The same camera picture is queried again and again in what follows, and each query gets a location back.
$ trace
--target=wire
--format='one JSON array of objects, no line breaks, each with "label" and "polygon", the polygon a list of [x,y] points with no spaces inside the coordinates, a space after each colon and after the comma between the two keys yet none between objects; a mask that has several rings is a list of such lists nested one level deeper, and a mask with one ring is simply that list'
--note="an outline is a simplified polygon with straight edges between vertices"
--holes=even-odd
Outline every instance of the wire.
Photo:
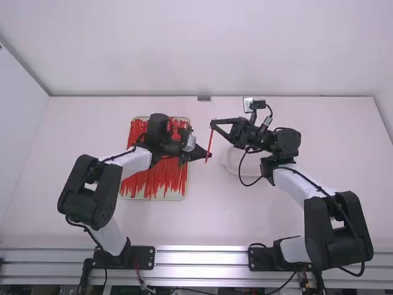
[{"label": "wire", "polygon": [[[309,182],[309,183],[310,183],[312,186],[314,186],[318,191],[322,192],[326,197],[329,197],[329,198],[331,198],[331,199],[333,200],[333,203],[334,203],[335,206],[337,207],[338,211],[343,215],[343,217],[344,217],[344,219],[345,219],[345,223],[349,226],[349,229],[351,230],[351,232],[352,232],[352,234],[353,234],[353,236],[354,236],[354,238],[355,238],[355,240],[356,240],[356,244],[357,244],[357,247],[358,247],[358,249],[359,249],[359,251],[360,251],[360,254],[363,256],[363,258],[365,258],[366,255],[365,255],[365,253],[364,253],[363,248],[361,247],[360,238],[358,237],[357,232],[356,232],[354,226],[352,225],[352,222],[349,220],[347,214],[344,212],[344,210],[342,209],[341,205],[340,205],[339,203],[337,203],[336,200],[334,200],[333,197],[332,197],[331,195],[329,195],[323,188],[321,188],[320,186],[318,186],[315,182],[313,182],[312,180],[310,180],[307,176],[301,174],[299,171],[297,171],[297,170],[295,170],[295,169],[293,169],[293,168],[282,167],[282,166],[274,168],[274,170],[277,170],[277,169],[284,169],[284,170],[292,171],[293,173],[295,173],[295,174],[301,176],[304,180],[306,180],[307,182]],[[344,272],[346,272],[346,273],[348,273],[348,274],[350,274],[350,275],[352,275],[352,276],[354,276],[354,277],[361,277],[361,276],[363,275],[363,273],[364,273],[364,270],[365,270],[365,263],[364,263],[364,261],[362,261],[362,263],[361,263],[361,265],[360,265],[360,271],[359,271],[359,273],[351,272],[350,270],[345,269],[345,268],[343,268],[343,267],[339,267],[339,269],[341,269],[342,271],[344,271]]]},{"label": "wire", "polygon": [[252,243],[251,245],[248,246],[248,248],[250,249],[252,246],[261,246],[263,248],[267,248],[266,245],[262,243]]},{"label": "wire", "polygon": [[276,132],[277,130],[280,130],[280,129],[290,129],[290,128],[288,128],[288,127],[276,127],[276,128],[274,128],[273,132]]},{"label": "wire", "polygon": [[[82,224],[78,224],[78,223],[73,223],[69,220],[68,215],[66,215],[66,222],[70,225],[70,226],[75,226],[75,227],[80,227],[82,229],[84,229],[84,232],[87,232],[87,234],[90,236],[90,238],[97,244],[98,248],[103,249],[103,247],[101,246],[101,244],[99,243],[99,241],[97,241],[97,239],[93,236],[93,234],[91,233],[91,230],[87,227],[84,226]],[[105,280],[103,283],[103,287],[105,287],[107,279],[108,279],[108,271],[106,269],[106,266],[104,265],[104,271],[105,271]]]},{"label": "wire", "polygon": [[249,152],[249,150],[250,150],[250,147],[247,147],[247,148],[246,148],[246,151],[244,152],[244,154],[243,154],[243,156],[242,156],[242,158],[241,158],[241,160],[240,160],[239,168],[238,168],[238,176],[239,176],[240,183],[241,183],[243,186],[247,186],[247,187],[253,186],[255,183],[257,183],[258,181],[260,181],[260,180],[263,178],[263,176],[261,175],[261,176],[259,176],[255,181],[253,181],[253,182],[251,182],[251,183],[244,183],[244,181],[241,179],[240,169],[241,169],[241,164],[243,163],[243,160],[244,160],[246,154],[256,154],[256,153],[258,153],[258,152],[262,152],[262,150],[259,150],[259,149],[256,150],[256,151],[252,151],[252,152]]},{"label": "wire", "polygon": [[266,104],[266,107],[269,109],[270,111],[270,115],[269,117],[273,118],[273,110],[271,109],[270,105]]},{"label": "wire", "polygon": [[104,271],[105,271],[105,280],[104,280],[104,283],[103,283],[103,287],[105,287],[106,282],[108,280],[108,271],[106,270],[106,267],[104,267]]},{"label": "wire", "polygon": [[280,291],[281,289],[283,289],[283,287],[285,287],[286,285],[288,285],[288,283],[291,281],[291,279],[294,278],[294,276],[295,276],[296,273],[297,273],[297,272],[293,272],[293,274],[289,277],[289,279],[288,279],[284,284],[282,284],[282,285],[281,285],[280,287],[278,287],[277,289],[274,289],[272,292],[265,293],[265,295],[271,295],[271,294],[277,293],[278,291]]},{"label": "wire", "polygon": [[103,248],[103,247],[101,246],[101,244],[99,243],[99,241],[97,241],[97,239],[93,236],[93,234],[91,233],[91,230],[90,230],[87,226],[84,226],[83,224],[78,224],[78,223],[73,223],[73,222],[71,222],[71,221],[69,220],[68,215],[66,215],[66,221],[67,221],[67,223],[68,223],[70,226],[80,227],[80,228],[84,229],[84,232],[87,232],[87,233],[88,233],[88,235],[93,239],[93,241],[97,244],[97,246],[98,246],[99,248],[101,248],[101,249]]}]

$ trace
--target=aluminum rail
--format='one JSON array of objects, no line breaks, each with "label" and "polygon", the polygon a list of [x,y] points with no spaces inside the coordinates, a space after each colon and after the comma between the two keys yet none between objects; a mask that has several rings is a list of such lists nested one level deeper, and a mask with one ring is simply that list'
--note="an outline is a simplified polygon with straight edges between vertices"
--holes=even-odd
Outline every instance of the aluminum rail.
[{"label": "aluminum rail", "polygon": [[[153,270],[141,271],[145,282],[152,286],[281,286],[290,272],[251,272],[247,266],[245,246],[158,246]],[[85,258],[92,249],[2,248],[0,285],[77,285]],[[353,272],[359,265],[347,266]],[[134,270],[108,270],[107,285],[138,285]],[[312,285],[313,277],[308,274]],[[362,277],[352,277],[341,270],[323,272],[327,288],[393,289],[393,251],[376,251],[366,263]],[[102,285],[104,271],[94,270],[90,285]],[[287,285],[299,287],[299,277]]]}]

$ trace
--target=wooden board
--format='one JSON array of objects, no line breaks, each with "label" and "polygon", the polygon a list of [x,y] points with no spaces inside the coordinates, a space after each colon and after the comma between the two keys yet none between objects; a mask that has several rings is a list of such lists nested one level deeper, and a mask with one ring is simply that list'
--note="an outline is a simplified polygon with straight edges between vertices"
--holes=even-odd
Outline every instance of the wooden board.
[{"label": "wooden board", "polygon": [[[135,117],[131,121],[127,149],[146,132],[149,117]],[[185,117],[171,117],[168,128],[173,129],[172,138],[179,139],[178,127],[188,126]],[[189,186],[189,165],[179,164],[179,158],[163,158],[153,168],[125,179],[120,186],[119,196],[127,200],[183,200]]]}]

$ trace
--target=red stick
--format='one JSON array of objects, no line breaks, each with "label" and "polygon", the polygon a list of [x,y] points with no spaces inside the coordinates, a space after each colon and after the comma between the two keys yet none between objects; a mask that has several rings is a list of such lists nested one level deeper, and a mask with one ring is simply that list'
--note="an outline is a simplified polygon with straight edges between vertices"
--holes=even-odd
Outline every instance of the red stick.
[{"label": "red stick", "polygon": [[208,145],[208,152],[206,153],[206,159],[204,160],[204,163],[205,163],[205,164],[208,162],[208,159],[209,159],[209,153],[210,153],[210,149],[211,149],[211,143],[212,143],[212,141],[213,141],[213,133],[214,133],[214,130],[211,129],[211,131],[210,131],[209,145]]}]

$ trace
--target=white table surface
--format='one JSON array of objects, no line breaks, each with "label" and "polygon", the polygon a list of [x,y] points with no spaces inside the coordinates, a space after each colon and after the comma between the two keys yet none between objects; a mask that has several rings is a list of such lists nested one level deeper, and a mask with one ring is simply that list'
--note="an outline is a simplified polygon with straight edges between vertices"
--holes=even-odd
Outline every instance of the white table surface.
[{"label": "white table surface", "polygon": [[[267,97],[272,127],[302,133],[297,162],[321,183],[355,192],[375,246],[393,247],[393,147],[372,98]],[[52,98],[0,231],[3,243],[36,246],[91,243],[66,224],[56,203],[78,156],[102,156],[126,147],[133,117],[164,112],[192,121],[207,147],[209,121],[245,116],[240,97]],[[259,111],[260,122],[267,111]],[[213,158],[190,166],[183,201],[121,200],[115,218],[134,243],[248,245],[304,233],[302,209],[263,180],[243,187],[220,164],[230,145],[215,134]]]}]

